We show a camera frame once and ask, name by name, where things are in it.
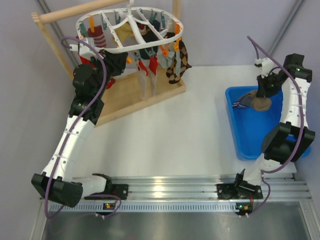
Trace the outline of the dark navy santa sock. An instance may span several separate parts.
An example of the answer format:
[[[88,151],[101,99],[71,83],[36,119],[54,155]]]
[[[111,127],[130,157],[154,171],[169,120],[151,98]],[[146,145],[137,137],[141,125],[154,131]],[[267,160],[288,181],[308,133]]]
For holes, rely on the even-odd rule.
[[[161,24],[158,20],[153,20],[151,24],[158,32],[160,32]],[[150,29],[148,25],[138,23],[137,26],[139,27],[139,32],[146,43],[159,40],[158,37],[154,34],[154,32]]]

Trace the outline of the brown argyle sock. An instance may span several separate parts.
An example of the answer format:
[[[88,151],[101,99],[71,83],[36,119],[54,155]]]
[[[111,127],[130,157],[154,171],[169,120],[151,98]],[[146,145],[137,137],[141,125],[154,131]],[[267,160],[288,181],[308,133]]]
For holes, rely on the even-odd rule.
[[[177,84],[186,70],[192,66],[189,64],[189,55],[185,43],[179,42],[179,50],[174,53],[172,62],[166,70],[166,76],[169,84]]]

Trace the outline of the white oval clip hanger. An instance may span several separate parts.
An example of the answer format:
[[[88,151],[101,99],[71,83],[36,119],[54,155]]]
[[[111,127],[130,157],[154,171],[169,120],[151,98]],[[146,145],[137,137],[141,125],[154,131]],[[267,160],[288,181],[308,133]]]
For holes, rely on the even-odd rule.
[[[127,7],[91,11],[76,22],[77,36],[96,51],[119,54],[152,47],[175,48],[184,26],[173,14],[153,7]]]

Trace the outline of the beige striped sock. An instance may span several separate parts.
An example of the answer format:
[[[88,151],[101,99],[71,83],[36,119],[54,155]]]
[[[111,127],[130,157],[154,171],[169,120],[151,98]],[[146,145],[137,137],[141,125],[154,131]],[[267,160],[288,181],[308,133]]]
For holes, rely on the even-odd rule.
[[[272,101],[268,97],[257,97],[257,90],[252,90],[248,93],[248,106],[257,112],[268,111],[272,105]]]
[[[242,96],[241,98],[237,99],[233,104],[233,108],[238,109],[245,109],[245,108],[251,108],[253,102],[253,97],[250,95]]]

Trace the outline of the blue plastic bin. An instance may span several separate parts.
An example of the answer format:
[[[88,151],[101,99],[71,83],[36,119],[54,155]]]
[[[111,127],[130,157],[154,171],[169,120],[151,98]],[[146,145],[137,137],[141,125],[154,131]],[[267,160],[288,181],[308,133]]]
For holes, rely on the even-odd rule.
[[[226,89],[227,114],[232,131],[237,157],[242,161],[255,161],[262,153],[265,136],[275,128],[281,119],[283,93],[271,97],[267,111],[256,111],[251,107],[237,108],[233,104],[256,86],[232,86]]]

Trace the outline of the red patterned sock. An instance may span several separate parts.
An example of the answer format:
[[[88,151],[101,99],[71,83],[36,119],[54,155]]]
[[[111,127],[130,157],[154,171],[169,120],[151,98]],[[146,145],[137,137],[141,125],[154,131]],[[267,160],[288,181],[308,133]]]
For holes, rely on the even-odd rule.
[[[94,64],[92,64],[88,59],[86,59],[80,55],[79,55],[79,58],[80,58],[82,64],[90,65],[93,69],[96,68],[96,66]],[[115,83],[116,83],[116,79],[114,77],[111,77],[109,79],[107,86],[106,86],[106,89],[110,89]]]

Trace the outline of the mustard yellow sock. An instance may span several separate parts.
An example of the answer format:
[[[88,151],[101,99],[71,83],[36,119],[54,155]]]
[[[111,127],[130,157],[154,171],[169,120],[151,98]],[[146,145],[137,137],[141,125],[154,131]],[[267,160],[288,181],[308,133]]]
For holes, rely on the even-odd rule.
[[[126,38],[130,37],[132,39],[135,38],[135,35],[132,31],[132,28],[128,22],[120,26],[119,28],[115,29],[115,33],[121,43],[125,41]]]

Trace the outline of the grey blue sock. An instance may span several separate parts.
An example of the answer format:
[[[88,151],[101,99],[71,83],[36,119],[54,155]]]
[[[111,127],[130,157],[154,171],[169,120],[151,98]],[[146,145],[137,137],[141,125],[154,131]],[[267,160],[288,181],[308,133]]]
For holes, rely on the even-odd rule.
[[[175,52],[174,51],[169,51],[168,52],[168,56],[165,56],[163,54],[162,50],[159,50],[157,52],[158,63],[164,69],[167,69],[167,68],[169,68],[171,66],[174,57],[175,57]]]

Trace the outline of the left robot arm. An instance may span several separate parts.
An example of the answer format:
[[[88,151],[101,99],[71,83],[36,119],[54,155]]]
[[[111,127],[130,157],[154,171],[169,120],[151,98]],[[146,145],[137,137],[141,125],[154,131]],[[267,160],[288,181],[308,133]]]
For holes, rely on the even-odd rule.
[[[100,57],[92,56],[89,64],[80,64],[73,70],[75,96],[62,137],[42,173],[35,173],[31,179],[42,198],[66,207],[73,208],[80,199],[95,193],[103,199],[113,194],[111,179],[104,174],[73,176],[80,150],[102,113],[107,85],[126,68],[128,53],[100,50],[99,54]]]

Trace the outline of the wooden hanger rack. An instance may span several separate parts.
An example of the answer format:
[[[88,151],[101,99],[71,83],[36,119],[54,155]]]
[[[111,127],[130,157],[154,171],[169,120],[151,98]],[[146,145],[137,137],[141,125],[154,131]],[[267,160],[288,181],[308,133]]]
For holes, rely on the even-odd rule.
[[[65,51],[68,57],[64,55],[64,52],[60,47],[58,47],[57,41],[51,35],[46,25],[51,24],[54,35],[58,39],[61,39],[63,34],[61,33],[60,28],[56,25],[57,21],[77,15],[85,15],[95,10],[102,10],[106,7],[116,5],[121,2],[121,0],[94,0],[51,12],[46,1],[36,1],[42,14],[39,15],[38,13],[34,12],[31,14],[32,19],[71,79],[73,78],[73,69],[77,66],[77,62],[74,61],[73,55],[68,50]],[[178,83],[170,85],[169,83],[165,82],[167,77],[165,76],[164,70],[160,70],[158,74],[159,77],[156,85],[156,96],[146,94],[145,99],[140,98],[138,74],[136,72],[119,77],[116,80],[115,85],[111,89],[107,90],[102,97],[102,100],[106,101],[106,104],[104,105],[97,125],[101,126],[136,111],[160,103],[164,100],[175,97],[186,91],[186,85],[182,80]]]

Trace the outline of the aluminium mounting rail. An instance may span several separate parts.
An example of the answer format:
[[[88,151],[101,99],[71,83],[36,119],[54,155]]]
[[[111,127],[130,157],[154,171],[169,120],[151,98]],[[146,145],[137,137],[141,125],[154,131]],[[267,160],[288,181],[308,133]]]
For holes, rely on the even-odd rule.
[[[267,177],[255,194],[236,193],[228,177],[115,177],[112,196],[86,197],[75,207],[50,202],[48,210],[62,212],[250,212],[268,203],[310,202],[307,184],[290,174]]]

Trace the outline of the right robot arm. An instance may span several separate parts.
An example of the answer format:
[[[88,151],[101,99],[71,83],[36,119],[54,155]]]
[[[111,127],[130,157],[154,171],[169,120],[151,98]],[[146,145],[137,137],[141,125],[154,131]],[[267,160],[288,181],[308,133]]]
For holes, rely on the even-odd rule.
[[[264,137],[261,155],[250,168],[243,169],[234,180],[233,192],[238,198],[252,196],[261,199],[261,183],[266,174],[284,169],[296,162],[316,137],[307,122],[307,95],[313,80],[311,69],[303,66],[304,55],[292,53],[283,64],[271,57],[258,60],[261,73],[257,77],[258,89],[251,96],[251,107],[282,93],[279,123]]]

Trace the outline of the red reindeer sock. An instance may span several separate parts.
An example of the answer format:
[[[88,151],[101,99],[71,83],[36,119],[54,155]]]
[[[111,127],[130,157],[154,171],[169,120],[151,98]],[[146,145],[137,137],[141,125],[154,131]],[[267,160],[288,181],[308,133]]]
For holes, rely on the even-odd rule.
[[[157,69],[158,69],[158,59],[157,56],[151,56],[149,58],[149,77],[150,77],[150,84],[151,84],[151,94],[152,96],[156,96],[157,91]]]
[[[134,59],[135,59],[135,64],[137,69],[138,84],[140,87],[140,97],[141,99],[144,100],[146,96],[147,78],[149,75],[149,71],[141,55],[137,51],[134,52]]]

